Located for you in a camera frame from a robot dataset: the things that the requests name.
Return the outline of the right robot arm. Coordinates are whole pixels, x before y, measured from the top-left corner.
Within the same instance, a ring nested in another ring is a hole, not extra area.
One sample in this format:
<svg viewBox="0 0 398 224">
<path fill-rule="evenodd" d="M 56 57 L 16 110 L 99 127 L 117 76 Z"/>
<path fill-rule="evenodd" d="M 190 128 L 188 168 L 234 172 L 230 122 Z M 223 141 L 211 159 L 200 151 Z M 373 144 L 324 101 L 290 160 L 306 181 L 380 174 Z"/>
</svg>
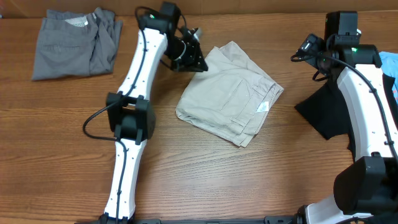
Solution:
<svg viewBox="0 0 398 224">
<path fill-rule="evenodd" d="M 333 194 L 304 205 L 291 223 L 397 222 L 397 104 L 374 45 L 360 42 L 355 11 L 330 12 L 325 35 L 308 35 L 291 57 L 323 86 L 296 110 L 325 138 L 347 134 L 353 163 Z"/>
</svg>

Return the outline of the beige shorts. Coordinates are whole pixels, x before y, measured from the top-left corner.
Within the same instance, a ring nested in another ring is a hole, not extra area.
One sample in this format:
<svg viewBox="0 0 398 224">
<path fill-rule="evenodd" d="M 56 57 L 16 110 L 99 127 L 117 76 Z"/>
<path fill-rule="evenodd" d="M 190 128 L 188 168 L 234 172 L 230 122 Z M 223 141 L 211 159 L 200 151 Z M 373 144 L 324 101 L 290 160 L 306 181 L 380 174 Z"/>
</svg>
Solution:
<svg viewBox="0 0 398 224">
<path fill-rule="evenodd" d="M 184 90 L 176 115 L 209 133 L 246 147 L 260 131 L 283 88 L 233 41 L 214 47 Z"/>
</svg>

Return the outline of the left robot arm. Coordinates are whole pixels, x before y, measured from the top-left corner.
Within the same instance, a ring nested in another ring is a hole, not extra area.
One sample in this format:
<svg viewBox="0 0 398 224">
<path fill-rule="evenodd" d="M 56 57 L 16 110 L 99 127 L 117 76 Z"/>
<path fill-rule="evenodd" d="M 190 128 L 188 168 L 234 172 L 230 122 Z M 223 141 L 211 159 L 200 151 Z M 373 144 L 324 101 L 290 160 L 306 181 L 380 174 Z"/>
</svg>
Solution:
<svg viewBox="0 0 398 224">
<path fill-rule="evenodd" d="M 174 72 L 205 72 L 198 28 L 179 26 L 181 10 L 163 2 L 159 11 L 145 7 L 137 15 L 137 48 L 122 85 L 106 98 L 106 111 L 114 136 L 116 157 L 111 193 L 98 223 L 132 223 L 139 164 L 155 129 L 155 112 L 150 93 L 161 58 L 170 59 Z"/>
</svg>

